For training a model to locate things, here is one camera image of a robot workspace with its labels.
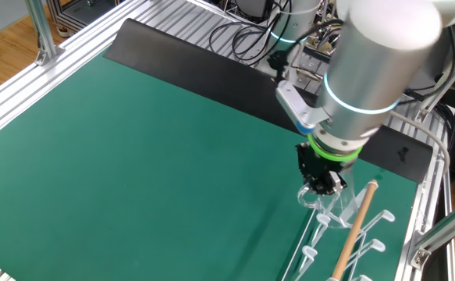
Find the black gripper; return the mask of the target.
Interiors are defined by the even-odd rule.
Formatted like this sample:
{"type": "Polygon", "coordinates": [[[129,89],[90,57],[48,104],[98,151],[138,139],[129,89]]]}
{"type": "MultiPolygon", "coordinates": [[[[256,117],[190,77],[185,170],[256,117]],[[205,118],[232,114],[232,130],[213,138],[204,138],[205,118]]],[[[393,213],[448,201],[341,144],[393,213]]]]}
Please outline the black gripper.
{"type": "Polygon", "coordinates": [[[339,174],[353,165],[352,160],[333,161],[319,155],[308,142],[295,146],[298,169],[303,183],[311,181],[315,194],[333,195],[347,188],[347,182],[339,174]]]}

